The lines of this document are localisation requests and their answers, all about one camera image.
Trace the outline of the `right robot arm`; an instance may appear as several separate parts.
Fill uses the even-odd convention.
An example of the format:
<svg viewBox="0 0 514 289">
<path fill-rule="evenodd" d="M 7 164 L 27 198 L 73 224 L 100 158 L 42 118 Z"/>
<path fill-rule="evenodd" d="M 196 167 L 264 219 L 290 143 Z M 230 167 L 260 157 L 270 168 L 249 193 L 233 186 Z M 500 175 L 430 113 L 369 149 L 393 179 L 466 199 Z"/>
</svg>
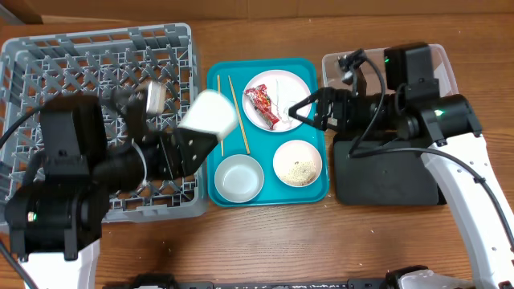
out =
<svg viewBox="0 0 514 289">
<path fill-rule="evenodd" d="M 386 48 L 376 70 L 379 93 L 368 95 L 360 67 L 363 50 L 339 59 L 345 88 L 320 88 L 302 100 L 315 104 L 304 123 L 322 131 L 355 134 L 349 157 L 384 155 L 387 147 L 363 150 L 371 131 L 395 132 L 405 153 L 420 156 L 451 209 L 467 248 L 471 280 L 435 274 L 425 266 L 391 271 L 385 288 L 510 288 L 513 285 L 513 212 L 490 165 L 481 124 L 468 100 L 441 96 L 430 46 Z"/>
</svg>

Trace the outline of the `red snack wrapper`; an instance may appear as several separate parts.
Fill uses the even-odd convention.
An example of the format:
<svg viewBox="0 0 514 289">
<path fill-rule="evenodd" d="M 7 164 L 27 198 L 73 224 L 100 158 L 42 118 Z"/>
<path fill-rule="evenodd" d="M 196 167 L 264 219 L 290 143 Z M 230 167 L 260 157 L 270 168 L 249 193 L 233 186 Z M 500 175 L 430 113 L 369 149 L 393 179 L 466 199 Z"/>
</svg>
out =
<svg viewBox="0 0 514 289">
<path fill-rule="evenodd" d="M 272 112 L 271 98 L 267 94 L 267 86 L 260 84 L 244 91 L 244 95 L 250 100 L 254 110 L 258 113 L 270 130 L 279 122 L 279 117 Z"/>
</svg>

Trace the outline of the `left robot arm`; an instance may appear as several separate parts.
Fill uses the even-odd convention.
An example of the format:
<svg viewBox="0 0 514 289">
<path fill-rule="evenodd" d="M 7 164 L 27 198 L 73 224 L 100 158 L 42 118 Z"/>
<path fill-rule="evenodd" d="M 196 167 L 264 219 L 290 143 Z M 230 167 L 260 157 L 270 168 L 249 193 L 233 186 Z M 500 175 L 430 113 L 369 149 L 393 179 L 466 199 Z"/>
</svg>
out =
<svg viewBox="0 0 514 289">
<path fill-rule="evenodd" d="M 233 116 L 222 115 L 227 107 L 218 93 L 205 91 L 174 130 L 150 131 L 147 102 L 135 99 L 122 114 L 129 139 L 109 149 L 97 96 L 44 104 L 44 147 L 6 204 L 10 242 L 1 248 L 26 287 L 92 287 L 110 195 L 196 173 L 235 127 Z"/>
</svg>

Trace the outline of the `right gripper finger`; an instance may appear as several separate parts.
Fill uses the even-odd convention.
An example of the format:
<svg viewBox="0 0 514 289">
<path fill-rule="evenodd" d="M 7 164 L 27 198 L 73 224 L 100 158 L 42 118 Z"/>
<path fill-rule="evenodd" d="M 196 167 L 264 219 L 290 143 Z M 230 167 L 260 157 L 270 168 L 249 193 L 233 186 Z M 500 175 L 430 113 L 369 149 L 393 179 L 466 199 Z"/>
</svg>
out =
<svg viewBox="0 0 514 289">
<path fill-rule="evenodd" d="M 315 122 L 314 122 L 314 119 L 309 119 L 308 116 L 303 116 L 299 113 L 298 109 L 295 109 L 295 108 L 290 108 L 288 110 L 288 115 L 294 119 L 294 120 L 298 120 L 299 122 L 301 122 L 302 124 L 307 124 L 313 128 L 315 128 Z"/>
<path fill-rule="evenodd" d="M 318 89 L 315 92 L 313 92 L 310 96 L 306 97 L 305 99 L 301 100 L 300 102 L 292 105 L 289 108 L 289 112 L 297 112 L 300 108 L 307 106 L 308 104 L 315 103 L 320 98 L 321 90 Z"/>
</svg>

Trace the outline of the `white tissue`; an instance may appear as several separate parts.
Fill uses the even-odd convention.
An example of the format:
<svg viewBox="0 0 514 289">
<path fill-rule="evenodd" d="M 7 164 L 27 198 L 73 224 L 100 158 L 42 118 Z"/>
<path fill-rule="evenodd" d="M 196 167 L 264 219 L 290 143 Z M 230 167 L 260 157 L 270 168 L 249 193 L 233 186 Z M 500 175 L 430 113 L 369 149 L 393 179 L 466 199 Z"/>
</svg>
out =
<svg viewBox="0 0 514 289">
<path fill-rule="evenodd" d="M 279 117 L 278 124 L 275 125 L 276 131 L 286 131 L 299 125 L 298 120 L 292 119 L 288 115 L 289 108 L 296 103 L 297 85 L 287 79 L 275 77 L 275 110 Z"/>
</svg>

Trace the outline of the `white cup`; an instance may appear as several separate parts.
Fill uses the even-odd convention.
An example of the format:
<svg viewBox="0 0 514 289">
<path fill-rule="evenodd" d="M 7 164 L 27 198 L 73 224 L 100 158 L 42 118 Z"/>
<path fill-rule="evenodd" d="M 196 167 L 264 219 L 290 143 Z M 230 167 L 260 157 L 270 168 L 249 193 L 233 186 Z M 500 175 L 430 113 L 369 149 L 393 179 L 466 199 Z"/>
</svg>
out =
<svg viewBox="0 0 514 289">
<path fill-rule="evenodd" d="M 198 94 L 178 127 L 210 133 L 221 141 L 238 123 L 235 106 L 222 93 L 207 89 Z"/>
</svg>

